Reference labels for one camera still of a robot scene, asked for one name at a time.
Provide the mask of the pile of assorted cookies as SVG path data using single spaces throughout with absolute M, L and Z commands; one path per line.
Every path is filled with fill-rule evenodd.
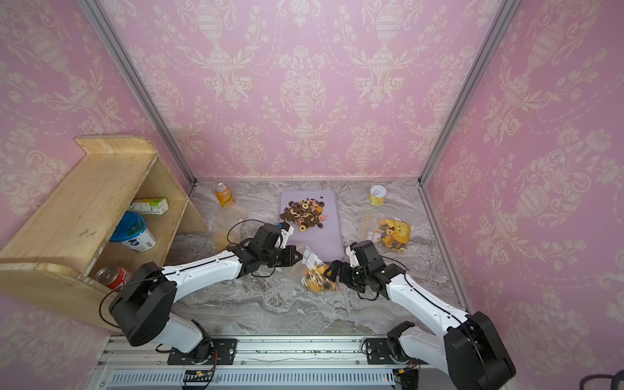
M 299 201 L 289 201 L 280 214 L 280 218 L 287 223 L 297 225 L 300 232 L 312 228 L 323 228 L 328 216 L 324 214 L 325 203 L 314 198 L 302 198 Z

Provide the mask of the blue lid white tub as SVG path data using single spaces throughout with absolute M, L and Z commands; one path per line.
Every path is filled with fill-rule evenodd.
M 130 211 L 124 214 L 109 242 L 120 243 L 136 252 L 151 250 L 156 246 L 156 239 L 149 230 L 144 217 Z

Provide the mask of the green white carton box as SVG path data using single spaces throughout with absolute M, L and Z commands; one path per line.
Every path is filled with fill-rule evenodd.
M 128 207 L 129 212 L 140 215 L 163 215 L 169 210 L 166 198 L 138 198 Z

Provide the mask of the ziploc bag with yellow chick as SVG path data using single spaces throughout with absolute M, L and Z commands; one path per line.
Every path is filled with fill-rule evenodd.
M 297 245 L 302 259 L 287 270 L 286 278 L 313 293 L 337 292 L 338 285 L 324 276 L 329 266 L 307 245 Z

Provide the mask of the aluminium frame post left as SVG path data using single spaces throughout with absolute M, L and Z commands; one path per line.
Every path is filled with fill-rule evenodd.
M 112 57 L 121 75 L 133 92 L 135 99 L 145 112 L 147 119 L 154 126 L 175 163 L 183 172 L 186 182 L 191 189 L 194 189 L 198 180 L 193 174 L 176 138 L 167 127 L 164 116 L 159 112 L 155 100 L 151 97 L 146 84 L 133 65 L 128 51 L 124 48 L 122 41 L 106 16 L 103 6 L 101 6 L 98 1 L 94 0 L 79 0 L 78 3 L 94 26 L 103 45 L 107 48 L 109 55 Z

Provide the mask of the wooden shelf unit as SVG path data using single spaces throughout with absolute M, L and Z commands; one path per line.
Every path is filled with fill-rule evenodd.
M 207 227 L 154 144 L 142 136 L 79 136 L 85 156 L 1 250 L 1 293 L 86 323 L 110 328 L 99 315 L 110 289 L 94 279 L 118 266 L 130 273 L 164 265 L 177 234 Z M 110 242 L 136 198 L 166 198 L 169 210 L 147 217 L 156 246 L 136 252 Z

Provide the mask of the lilac plastic tray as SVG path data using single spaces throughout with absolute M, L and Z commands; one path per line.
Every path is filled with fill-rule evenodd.
M 330 189 L 306 189 L 285 191 L 279 196 L 279 220 L 280 214 L 288 202 L 298 202 L 302 198 L 314 198 L 325 203 L 324 214 L 328 220 L 323 228 L 313 227 L 306 232 L 300 232 L 297 225 L 288 223 L 294 228 L 294 234 L 288 242 L 292 245 L 307 245 L 323 262 L 331 263 L 335 260 L 342 260 L 345 256 L 343 238 L 341 235 L 341 220 L 338 211 L 336 194 Z

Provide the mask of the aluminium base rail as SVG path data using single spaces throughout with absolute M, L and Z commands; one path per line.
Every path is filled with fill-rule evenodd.
M 218 336 L 193 362 L 160 344 L 108 341 L 89 389 L 503 389 L 511 375 L 492 360 L 453 357 L 411 328 L 406 349 L 386 336 Z

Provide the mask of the orange Schweppes soda can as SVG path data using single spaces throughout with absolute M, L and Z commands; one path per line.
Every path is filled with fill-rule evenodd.
M 214 194 L 222 207 L 236 202 L 232 189 L 226 183 L 218 183 L 215 187 Z

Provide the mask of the clear ziploc bag of cookies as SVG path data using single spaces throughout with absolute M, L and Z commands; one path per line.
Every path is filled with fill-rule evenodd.
M 241 225 L 238 224 L 246 217 L 246 210 L 230 203 L 219 207 L 211 222 L 211 242 L 218 252 L 225 250 L 231 243 L 241 241 Z

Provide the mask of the yellow tin can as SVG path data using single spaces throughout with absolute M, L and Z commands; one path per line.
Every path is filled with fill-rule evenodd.
M 370 187 L 369 200 L 373 206 L 381 206 L 385 203 L 388 190 L 383 185 L 373 185 Z

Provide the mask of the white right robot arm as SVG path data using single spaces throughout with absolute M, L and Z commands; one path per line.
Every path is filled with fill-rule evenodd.
M 419 359 L 448 375 L 458 389 L 500 389 L 517 369 L 494 323 L 480 311 L 469 314 L 424 289 L 402 263 L 381 255 L 368 240 L 353 243 L 348 261 L 336 260 L 323 273 L 358 294 L 371 290 L 414 315 L 427 327 L 404 322 L 388 333 L 399 361 Z

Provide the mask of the aluminium frame post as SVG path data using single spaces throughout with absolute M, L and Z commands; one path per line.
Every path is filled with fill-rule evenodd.
M 78 3 L 94 26 L 103 45 L 107 48 L 109 55 L 112 57 L 121 75 L 133 92 L 135 99 L 145 112 L 147 119 L 154 126 L 175 163 L 183 172 L 186 182 L 191 189 L 194 189 L 198 180 L 193 174 L 176 138 L 167 127 L 164 116 L 159 112 L 155 100 L 151 97 L 146 84 L 133 65 L 128 51 L 124 48 L 122 41 L 106 16 L 103 6 L 101 6 L 98 1 L 94 0 L 79 0 Z
M 477 51 L 474 63 L 466 76 L 466 80 L 459 90 L 458 97 L 452 106 L 449 117 L 440 131 L 440 135 L 432 148 L 432 152 L 425 164 L 421 177 L 419 177 L 420 187 L 424 188 L 432 179 L 435 168 L 450 142 L 456 126 L 466 110 L 474 91 L 487 70 L 494 53 L 499 46 L 502 37 L 508 29 L 515 12 L 520 5 L 520 0 L 505 0 L 500 3 L 500 7 L 495 14 L 492 26 L 487 31 L 483 44 Z

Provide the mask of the red soda can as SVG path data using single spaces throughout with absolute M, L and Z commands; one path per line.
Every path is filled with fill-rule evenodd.
M 115 290 L 130 281 L 132 275 L 125 268 L 106 266 L 96 272 L 94 279 L 111 290 Z

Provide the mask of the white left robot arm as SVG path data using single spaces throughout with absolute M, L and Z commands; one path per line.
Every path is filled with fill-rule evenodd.
M 302 255 L 288 243 L 294 232 L 286 222 L 263 224 L 254 237 L 209 258 L 179 266 L 145 263 L 127 284 L 115 290 L 109 313 L 130 345 L 154 342 L 204 362 L 216 356 L 210 335 L 196 321 L 172 313 L 174 304 L 213 284 L 251 275 L 260 266 L 295 265 Z

